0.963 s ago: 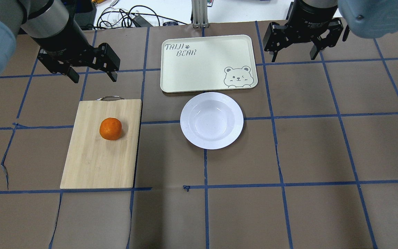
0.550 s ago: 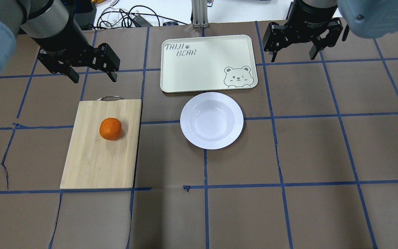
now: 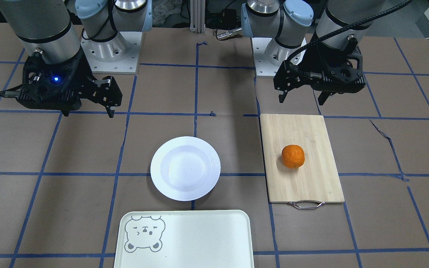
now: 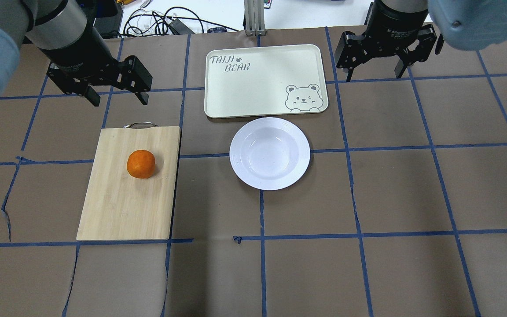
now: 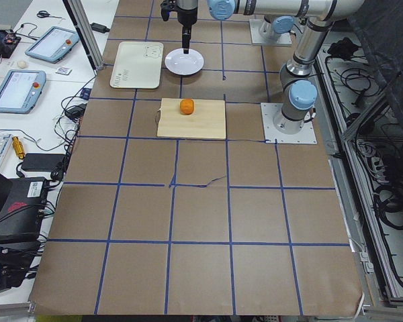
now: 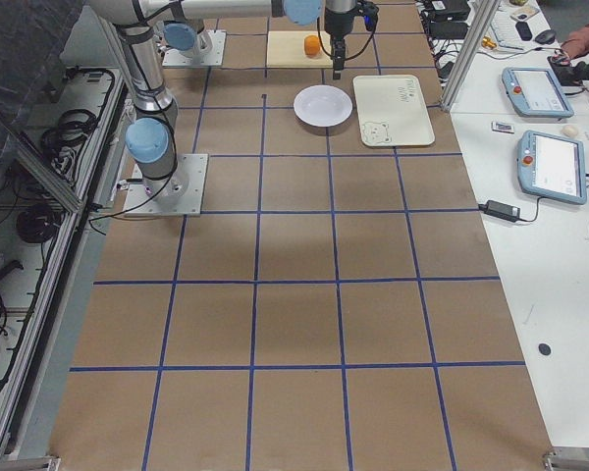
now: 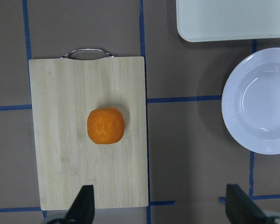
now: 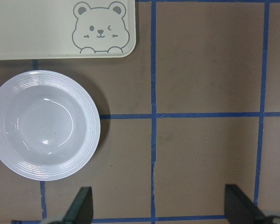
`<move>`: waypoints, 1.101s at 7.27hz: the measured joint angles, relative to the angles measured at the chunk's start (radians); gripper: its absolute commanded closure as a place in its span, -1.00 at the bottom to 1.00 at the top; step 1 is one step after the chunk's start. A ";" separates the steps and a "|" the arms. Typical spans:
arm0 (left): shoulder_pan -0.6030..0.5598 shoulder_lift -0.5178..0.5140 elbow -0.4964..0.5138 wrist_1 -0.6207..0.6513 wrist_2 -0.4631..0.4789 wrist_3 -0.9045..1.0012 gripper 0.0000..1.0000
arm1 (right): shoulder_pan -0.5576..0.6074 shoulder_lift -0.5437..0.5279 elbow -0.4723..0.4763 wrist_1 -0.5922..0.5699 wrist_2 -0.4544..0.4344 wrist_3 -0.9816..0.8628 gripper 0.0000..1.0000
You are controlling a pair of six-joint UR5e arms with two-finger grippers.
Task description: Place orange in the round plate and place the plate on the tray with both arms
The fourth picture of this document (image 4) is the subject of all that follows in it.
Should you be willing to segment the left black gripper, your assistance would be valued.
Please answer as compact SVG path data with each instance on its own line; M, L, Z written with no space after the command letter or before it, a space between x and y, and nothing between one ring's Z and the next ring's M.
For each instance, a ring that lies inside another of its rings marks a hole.
M153 81L149 70L135 55L121 61L115 58L95 28L87 27L64 48L42 52L53 64L48 69L50 80L64 94L80 94L98 107L101 97L93 86L109 85L135 93L143 106L148 105Z

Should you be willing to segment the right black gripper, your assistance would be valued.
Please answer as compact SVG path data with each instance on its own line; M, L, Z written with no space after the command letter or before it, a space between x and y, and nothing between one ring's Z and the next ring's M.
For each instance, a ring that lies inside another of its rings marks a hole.
M416 62L428 60L438 40L428 16L427 0L374 0L369 8L366 29L356 35L344 31L335 50L335 66L346 71L350 82L356 67L375 58L398 56L397 79Z

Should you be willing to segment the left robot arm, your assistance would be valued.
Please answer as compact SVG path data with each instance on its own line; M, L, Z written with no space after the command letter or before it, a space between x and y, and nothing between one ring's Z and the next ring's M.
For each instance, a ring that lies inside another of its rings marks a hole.
M0 96L27 38L49 60L47 75L67 95L100 104L95 86L132 92L147 105L153 77L134 55L114 58L75 0L0 0Z

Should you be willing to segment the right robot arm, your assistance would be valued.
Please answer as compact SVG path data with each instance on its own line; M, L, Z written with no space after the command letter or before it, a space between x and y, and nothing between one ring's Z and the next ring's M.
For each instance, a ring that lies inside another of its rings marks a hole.
M445 43L472 52L507 41L507 0L375 0L361 35L344 31L334 53L350 81L356 67L398 56L401 78L408 67L438 55Z

